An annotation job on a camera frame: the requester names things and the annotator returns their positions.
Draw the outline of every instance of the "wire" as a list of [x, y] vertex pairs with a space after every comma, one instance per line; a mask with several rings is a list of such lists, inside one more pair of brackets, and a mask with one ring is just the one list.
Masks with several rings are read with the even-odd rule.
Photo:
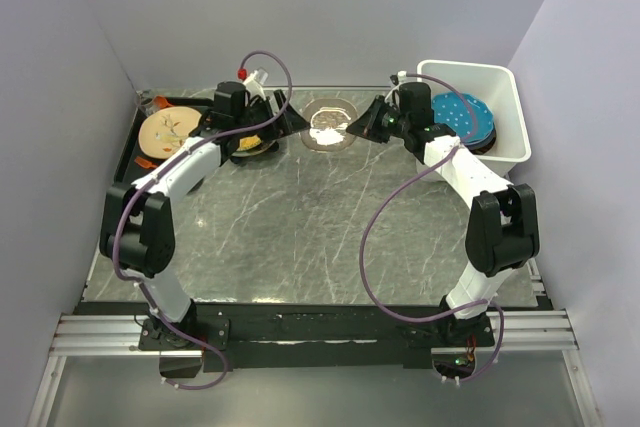
[[[475, 113], [473, 112], [473, 108], [471, 107], [469, 102], [467, 102], [467, 99], [465, 99], [464, 96], [460, 92], [458, 92], [455, 88], [453, 88], [451, 85], [449, 85], [448, 83], [444, 82], [443, 80], [440, 80], [440, 79], [438, 79], [436, 77], [432, 77], [430, 75], [407, 74], [407, 77], [430, 80], [432, 82], [436, 82], [436, 83], [442, 85], [443, 87], [445, 87], [445, 88], [449, 89], [451, 92], [453, 92], [462, 101], [462, 103], [466, 107], [467, 111], [469, 112], [469, 115], [471, 116], [471, 120], [472, 120], [472, 124], [473, 124], [473, 128], [471, 129], [471, 132], [469, 134], [467, 134], [464, 138], [462, 138], [461, 141], [464, 141], [465, 139], [467, 139], [467, 138], [469, 138], [469, 137], [471, 137], [471, 136], [476, 134], [476, 132], [478, 130], [478, 121], [476, 119]], [[421, 179], [422, 177], [430, 174], [431, 172], [435, 172], [438, 168], [442, 167], [447, 162], [449, 162], [451, 159], [453, 159], [453, 157], [456, 155], [456, 152], [458, 152], [459, 148], [460, 148], [460, 145], [455, 145], [451, 149], [451, 151], [442, 160], [440, 160], [439, 162], [436, 162], [435, 164], [427, 167], [422, 172], [418, 173], [417, 175], [415, 175], [411, 179], [409, 179], [406, 182], [404, 182], [400, 187], [398, 187], [396, 190], [394, 190], [391, 193], [391, 195], [389, 195], [389, 197], [387, 197], [382, 202], [380, 207], [378, 207], [378, 209], [374, 212], [373, 216], [371, 217], [371, 220], [369, 220], [369, 223], [367, 224], [367, 227], [364, 230], [364, 233], [362, 234], [362, 240], [360, 241], [360, 251], [359, 251], [359, 258], [358, 258], [359, 265], [360, 265], [360, 277], [362, 279], [362, 284], [364, 286], [364, 289], [367, 291], [367, 294], [369, 295], [369, 298], [373, 301], [373, 303], [382, 312], [384, 312], [388, 316], [392, 317], [393, 319], [399, 320], [401, 322], [409, 322], [409, 323], [415, 323], [415, 324], [434, 322], [436, 320], [440, 320], [440, 319], [443, 319], [443, 318], [448, 317], [450, 315], [453, 315], [456, 312], [460, 312], [462, 310], [466, 310], [466, 309], [468, 309], [470, 307], [476, 307], [478, 305], [485, 305], [485, 304], [495, 305], [495, 307], [498, 309], [498, 313], [500, 313], [500, 336], [499, 336], [499, 341], [496, 342], [496, 348], [495, 348], [494, 353], [492, 355], [491, 362], [493, 362], [493, 360], [495, 360], [495, 358], [497, 358], [498, 352], [500, 351], [500, 347], [502, 346], [502, 334], [503, 334], [503, 331], [504, 331], [504, 314], [501, 313], [502, 309], [500, 309], [500, 307], [498, 307], [496, 304], [493, 304], [489, 300], [481, 299], [481, 300], [476, 300], [474, 302], [469, 302], [467, 304], [460, 305], [460, 306], [455, 307], [453, 309], [446, 310], [444, 312], [440, 312], [438, 314], [431, 315], [431, 316], [428, 316], [428, 317], [408, 317], [406, 315], [398, 314], [397, 312], [394, 312], [393, 310], [389, 309], [386, 305], [384, 305], [382, 303], [382, 301], [380, 301], [380, 299], [378, 299], [376, 297], [376, 295], [374, 294], [374, 292], [373, 292], [373, 290], [371, 288], [371, 285], [369, 284], [369, 280], [367, 279], [367, 271], [366, 271], [366, 264], [365, 264], [365, 258], [364, 258], [365, 247], [367, 245], [367, 239], [369, 238], [369, 234], [371, 233], [371, 229], [373, 228], [373, 224], [376, 222], [376, 220], [378, 219], [378, 217], [380, 216], [380, 214], [382, 213], [384, 208], [387, 205], [389, 205], [389, 203], [398, 194], [400, 194], [402, 191], [404, 191], [407, 187], [409, 187], [410, 185], [414, 184], [419, 179]], [[486, 369], [488, 368], [487, 365], [483, 366], [483, 368], [480, 369], [478, 375], [480, 375], [481, 373], [486, 371]], [[473, 378], [477, 378], [477, 375], [474, 374], [474, 375], [468, 377], [465, 380], [469, 380], [469, 379], [473, 379]]]
[[175, 328], [172, 323], [171, 320], [168, 319], [163, 312], [160, 311], [160, 309], [158, 308], [158, 305], [156, 304], [155, 300], [153, 299], [153, 297], [151, 296], [151, 293], [149, 292], [149, 289], [147, 288], [147, 286], [144, 284], [144, 279], [141, 279], [139, 277], [134, 277], [134, 276], [130, 276], [125, 274], [122, 271], [122, 268], [120, 267], [120, 241], [122, 239], [122, 234], [124, 233], [124, 228], [127, 225], [127, 221], [129, 220], [129, 216], [131, 215], [131, 211], [133, 210], [134, 205], [136, 204], [136, 202], [138, 201], [138, 199], [140, 199], [140, 197], [142, 197], [142, 195], [147, 192], [147, 190], [149, 190], [154, 184], [156, 184], [162, 177], [164, 177], [173, 167], [175, 167], [176, 165], [178, 165], [180, 162], [182, 162], [182, 160], [184, 160], [188, 155], [190, 155], [190, 153], [193, 153], [195, 150], [199, 149], [200, 147], [202, 147], [203, 145], [209, 143], [209, 142], [213, 142], [214, 140], [217, 139], [221, 139], [223, 137], [228, 137], [230, 135], [236, 135], [236, 134], [244, 134], [247, 132], [254, 132], [256, 130], [262, 129], [272, 123], [274, 123], [276, 120], [278, 120], [285, 112], [285, 110], [287, 109], [287, 107], [289, 106], [289, 101], [291, 100], [291, 96], [293, 94], [293, 81], [291, 80], [291, 74], [289, 72], [289, 69], [287, 68], [287, 66], [284, 64], [284, 62], [282, 62], [282, 60], [280, 60], [280, 58], [278, 56], [276, 56], [275, 54], [272, 54], [271, 52], [268, 52], [266, 50], [254, 50], [253, 52], [248, 53], [240, 62], [240, 69], [244, 69], [245, 64], [247, 63], [247, 61], [256, 56], [256, 55], [266, 55], [267, 57], [272, 58], [273, 60], [276, 61], [276, 63], [278, 65], [280, 65], [280, 67], [282, 68], [285, 77], [287, 78], [287, 97], [286, 100], [284, 102], [284, 104], [282, 105], [282, 108], [280, 108], [280, 110], [278, 112], [276, 112], [276, 114], [266, 120], [265, 122], [261, 122], [260, 124], [257, 125], [250, 125], [247, 127], [241, 127], [238, 129], [232, 129], [232, 130], [227, 130], [224, 132], [218, 132], [216, 134], [214, 134], [211, 137], [207, 137], [205, 139], [202, 139], [198, 142], [196, 142], [195, 144], [193, 144], [193, 146], [191, 147], [190, 152], [187, 151], [182, 151], [180, 153], [178, 153], [177, 155], [174, 155], [173, 157], [171, 157], [169, 160], [167, 160], [164, 164], [162, 164], [162, 166], [160, 167], [160, 170], [157, 172], [156, 177], [150, 179], [146, 184], [144, 184], [142, 187], [140, 187], [129, 199], [129, 201], [127, 202], [127, 204], [125, 205], [123, 211], [122, 211], [122, 216], [120, 217], [120, 221], [118, 222], [118, 227], [116, 229], [116, 233], [114, 235], [114, 239], [113, 239], [113, 252], [112, 252], [112, 260], [113, 260], [113, 270], [116, 274], [116, 277], [118, 277], [118, 279], [120, 280], [124, 280], [124, 281], [128, 281], [128, 282], [141, 282], [140, 283], [140, 291], [142, 292], [142, 294], [144, 295], [145, 299], [147, 300], [147, 302], [149, 303], [150, 307], [154, 310], [157, 310], [157, 317], [161, 320], [161, 322], [164, 324], [164, 326], [169, 329], [171, 332], [173, 332], [175, 335], [183, 338], [184, 340], [188, 340], [189, 342], [193, 342], [196, 345], [199, 345], [200, 347], [209, 350], [210, 352], [213, 352], [214, 354], [216, 354], [220, 360], [222, 361], [222, 373], [218, 376], [218, 378], [216, 378], [215, 380], [207, 383], [207, 384], [203, 384], [203, 385], [185, 385], [185, 384], [181, 384], [178, 383], [174, 380], [170, 380], [167, 379], [166, 382], [169, 385], [174, 386], [177, 389], [182, 389], [182, 390], [204, 390], [204, 389], [208, 389], [209, 387], [213, 387], [214, 385], [219, 384], [220, 382], [222, 382], [222, 380], [224, 379], [224, 377], [227, 375], [227, 372], [229, 372], [229, 362], [226, 358], [226, 356], [217, 348], [215, 348], [214, 346], [203, 342], [199, 339], [196, 339], [195, 337], [190, 336], [189, 334], [186, 334], [185, 332], [182, 332], [180, 330], [178, 330], [177, 328]]

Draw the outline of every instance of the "marble table top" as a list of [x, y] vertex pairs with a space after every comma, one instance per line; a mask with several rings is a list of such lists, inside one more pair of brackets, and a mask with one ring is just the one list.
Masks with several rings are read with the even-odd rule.
[[[212, 96], [212, 91], [160, 92]], [[371, 90], [298, 90], [292, 105], [340, 98], [361, 113]], [[171, 264], [199, 301], [367, 304], [358, 272], [362, 232], [380, 203], [416, 173], [397, 139], [356, 139], [338, 152], [317, 152], [299, 135], [280, 150], [236, 166], [225, 163], [202, 187], [172, 206], [176, 252]], [[420, 181], [396, 198], [369, 237], [367, 269], [390, 304], [437, 305], [466, 265], [468, 210], [444, 182]], [[98, 257], [84, 300], [142, 300]], [[529, 272], [515, 272], [497, 301], [537, 305]]]

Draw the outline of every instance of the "white bin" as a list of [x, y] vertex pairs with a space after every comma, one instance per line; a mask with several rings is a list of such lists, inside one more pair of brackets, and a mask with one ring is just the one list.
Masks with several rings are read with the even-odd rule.
[[[513, 73], [498, 65], [469, 64], [444, 60], [423, 60], [418, 73], [444, 80], [459, 92], [471, 94], [487, 104], [493, 112], [496, 143], [478, 158], [496, 174], [504, 176], [516, 164], [531, 156], [527, 128], [524, 125], [520, 97]], [[432, 96], [447, 89], [428, 82]], [[426, 167], [417, 162], [418, 172]], [[442, 180], [439, 174], [429, 174], [425, 180]]]

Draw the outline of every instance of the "purple cable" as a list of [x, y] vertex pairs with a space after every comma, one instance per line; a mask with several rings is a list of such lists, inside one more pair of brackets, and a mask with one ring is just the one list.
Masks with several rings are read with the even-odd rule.
[[[467, 102], [467, 99], [465, 99], [464, 96], [460, 92], [458, 92], [456, 89], [454, 89], [451, 85], [447, 84], [446, 82], [444, 82], [444, 81], [442, 81], [442, 80], [440, 80], [440, 79], [438, 79], [436, 77], [431, 77], [429, 75], [407, 74], [407, 77], [414, 77], [414, 78], [431, 80], [431, 81], [436, 82], [436, 83], [442, 85], [443, 87], [449, 89], [456, 96], [458, 96], [458, 98], [460, 98], [460, 100], [462, 100], [462, 103], [464, 104], [464, 106], [466, 107], [467, 111], [469, 112], [469, 115], [471, 116], [472, 123], [473, 123], [473, 128], [471, 129], [471, 133], [467, 134], [463, 139], [461, 139], [461, 141], [464, 141], [464, 139], [475, 135], [475, 133], [476, 133], [476, 131], [478, 129], [478, 122], [477, 122], [476, 116], [475, 116], [475, 114], [473, 112], [473, 108], [471, 107], [469, 102]], [[365, 247], [366, 247], [366, 244], [367, 244], [367, 239], [369, 237], [369, 234], [371, 233], [371, 229], [373, 228], [373, 224], [378, 219], [378, 217], [380, 216], [380, 214], [382, 213], [384, 208], [400, 192], [405, 190], [407, 187], [409, 187], [410, 185], [412, 185], [413, 183], [415, 183], [416, 181], [418, 181], [422, 177], [430, 174], [431, 172], [436, 171], [438, 168], [442, 167], [444, 164], [446, 164], [451, 159], [453, 159], [453, 157], [456, 155], [456, 152], [458, 151], [459, 148], [460, 148], [459, 145], [454, 146], [453, 149], [451, 149], [451, 151], [442, 160], [440, 160], [439, 162], [436, 162], [432, 166], [430, 166], [427, 169], [425, 169], [422, 172], [420, 172], [418, 175], [415, 175], [411, 179], [407, 180], [400, 187], [398, 187], [396, 190], [394, 190], [391, 193], [391, 195], [389, 195], [389, 197], [387, 197], [384, 200], [384, 202], [382, 202], [380, 207], [378, 207], [378, 209], [373, 214], [373, 217], [371, 217], [371, 220], [369, 220], [369, 223], [367, 224], [367, 227], [364, 229], [364, 233], [362, 234], [362, 240], [360, 241], [359, 264], [360, 264], [360, 277], [362, 278], [362, 284], [364, 286], [364, 289], [367, 291], [367, 294], [369, 295], [369, 298], [373, 301], [373, 303], [382, 312], [384, 312], [388, 316], [392, 317], [393, 319], [396, 319], [396, 320], [399, 320], [399, 321], [402, 321], [402, 322], [409, 322], [409, 323], [415, 323], [415, 324], [433, 322], [433, 321], [440, 320], [440, 319], [443, 319], [445, 317], [448, 317], [450, 315], [453, 315], [456, 312], [460, 312], [461, 310], [465, 310], [465, 309], [468, 309], [470, 307], [475, 307], [475, 306], [483, 305], [483, 304], [491, 304], [491, 305], [494, 305], [498, 309], [498, 313], [500, 314], [500, 334], [499, 334], [499, 337], [498, 337], [498, 341], [496, 342], [496, 348], [495, 348], [495, 350], [493, 352], [493, 355], [491, 357], [490, 362], [485, 364], [478, 372], [476, 372], [472, 376], [470, 376], [467, 379], [465, 379], [465, 380], [471, 380], [471, 379], [477, 378], [479, 375], [481, 375], [482, 373], [486, 372], [486, 370], [489, 368], [489, 366], [491, 365], [493, 360], [495, 360], [495, 358], [497, 358], [498, 353], [500, 352], [500, 347], [502, 346], [502, 337], [503, 337], [503, 333], [504, 333], [504, 314], [502, 312], [502, 309], [500, 309], [500, 307], [498, 307], [493, 302], [490, 302], [490, 301], [487, 301], [487, 300], [476, 300], [474, 302], [469, 302], [467, 304], [460, 305], [460, 306], [455, 307], [453, 309], [450, 309], [450, 310], [447, 310], [447, 311], [444, 311], [444, 312], [440, 312], [439, 314], [431, 315], [431, 316], [428, 316], [428, 317], [408, 317], [406, 315], [398, 314], [397, 312], [394, 312], [391, 309], [389, 309], [387, 306], [385, 306], [380, 301], [380, 299], [378, 299], [376, 297], [376, 295], [373, 293], [373, 290], [371, 289], [371, 285], [369, 284], [369, 280], [367, 279], [367, 271], [366, 271], [365, 260], [364, 260], [364, 251], [365, 251]]]
[[[214, 140], [217, 140], [217, 139], [220, 139], [220, 138], [223, 138], [223, 137], [228, 137], [230, 135], [236, 135], [236, 134], [244, 134], [244, 133], [247, 133], [247, 132], [253, 132], [253, 131], [262, 129], [264, 127], [267, 127], [268, 125], [270, 125], [273, 122], [275, 122], [276, 120], [278, 120], [280, 118], [280, 116], [284, 114], [284, 111], [289, 106], [289, 101], [291, 100], [291, 96], [293, 94], [293, 81], [291, 80], [291, 74], [289, 72], [289, 69], [287, 69], [287, 66], [284, 64], [284, 62], [282, 62], [282, 60], [280, 60], [280, 58], [278, 56], [276, 56], [275, 54], [272, 54], [271, 52], [267, 52], [266, 50], [254, 50], [253, 52], [248, 53], [244, 57], [244, 59], [242, 59], [242, 61], [240, 62], [240, 68], [243, 69], [245, 64], [246, 64], [246, 62], [251, 57], [253, 57], [255, 55], [266, 55], [267, 57], [271, 57], [282, 68], [282, 70], [283, 70], [283, 72], [284, 72], [284, 74], [285, 74], [285, 76], [287, 78], [287, 98], [286, 98], [284, 104], [282, 105], [282, 108], [278, 112], [276, 112], [276, 115], [274, 115], [272, 118], [270, 118], [269, 120], [267, 120], [265, 122], [262, 122], [260, 124], [250, 125], [250, 126], [247, 126], [247, 127], [241, 127], [241, 128], [233, 129], [233, 130], [227, 130], [225, 132], [218, 132], [217, 134], [214, 134], [211, 137], [207, 137], [206, 139], [202, 139], [201, 141], [196, 142], [195, 144], [193, 144], [193, 146], [191, 147], [191, 152], [195, 151], [196, 149], [199, 149], [204, 144], [207, 144], [209, 142], [213, 142]], [[133, 206], [136, 204], [138, 199], [140, 199], [140, 197], [142, 197], [142, 195], [147, 190], [149, 190], [154, 184], [156, 184], [158, 182], [159, 179], [164, 177], [173, 167], [175, 167], [177, 164], [179, 164], [188, 155], [189, 155], [188, 152], [182, 151], [179, 154], [171, 157], [170, 160], [168, 160], [167, 162], [162, 164], [161, 168], [157, 172], [157, 177], [155, 179], [149, 180], [149, 182], [147, 182], [142, 187], [140, 187], [131, 196], [131, 199], [129, 199], [129, 201], [125, 205], [124, 210], [122, 211], [122, 216], [120, 217], [120, 221], [118, 222], [118, 228], [116, 229], [116, 233], [115, 233], [114, 239], [113, 239], [112, 260], [113, 260], [113, 270], [114, 270], [114, 272], [116, 274], [116, 277], [118, 277], [118, 279], [124, 280], [124, 281], [141, 282], [140, 291], [142, 292], [142, 295], [144, 295], [145, 299], [147, 300], [147, 302], [149, 303], [149, 305], [151, 306], [152, 309], [158, 309], [158, 305], [153, 300], [153, 297], [151, 296], [151, 294], [150, 294], [149, 290], [147, 289], [147, 287], [144, 285], [144, 282], [142, 281], [142, 279], [140, 279], [138, 277], [132, 277], [132, 276], [126, 275], [124, 272], [122, 272], [122, 268], [120, 267], [120, 240], [122, 239], [122, 234], [124, 233], [124, 228], [127, 225], [127, 221], [129, 220], [129, 216], [131, 215], [131, 211], [133, 210]], [[176, 329], [173, 325], [171, 325], [171, 322], [169, 321], [169, 319], [160, 311], [158, 311], [158, 317], [160, 318], [162, 323], [165, 325], [165, 327], [167, 327], [171, 332], [176, 334], [178, 337], [181, 337], [182, 339], [187, 340], [189, 342], [193, 342], [194, 344], [199, 345], [200, 347], [203, 347], [203, 348], [213, 352], [214, 354], [216, 354], [222, 360], [222, 365], [223, 365], [222, 373], [220, 374], [220, 376], [217, 379], [215, 379], [212, 382], [209, 382], [207, 384], [203, 384], [203, 385], [184, 385], [184, 384], [180, 384], [180, 383], [178, 383], [178, 382], [176, 382], [174, 380], [170, 380], [170, 379], [167, 379], [166, 382], [169, 385], [172, 385], [172, 386], [174, 386], [174, 387], [176, 387], [178, 389], [183, 389], [183, 390], [204, 390], [204, 389], [208, 389], [209, 387], [213, 387], [214, 385], [217, 385], [220, 382], [222, 382], [222, 379], [224, 379], [224, 377], [227, 375], [227, 372], [229, 371], [229, 362], [227, 361], [227, 358], [225, 357], [225, 355], [220, 350], [216, 349], [213, 345], [210, 345], [210, 344], [208, 344], [206, 342], [203, 342], [203, 341], [201, 341], [199, 339], [196, 339], [195, 337], [192, 337], [192, 336], [190, 336], [190, 335], [188, 335], [188, 334], [186, 334], [184, 332], [181, 332], [180, 330]]]

